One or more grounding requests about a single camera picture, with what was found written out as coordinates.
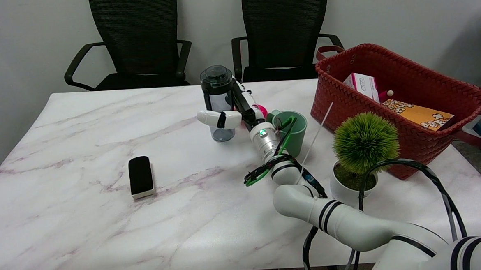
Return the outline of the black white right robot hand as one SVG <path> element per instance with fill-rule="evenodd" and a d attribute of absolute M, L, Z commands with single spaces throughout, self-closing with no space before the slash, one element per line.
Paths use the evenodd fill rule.
<path fill-rule="evenodd" d="M 209 127 L 232 130 L 243 123 L 247 129 L 252 129 L 265 121 L 251 92 L 236 81 L 235 77 L 220 87 L 202 83 L 202 92 L 206 109 L 197 113 L 197 119 Z"/>

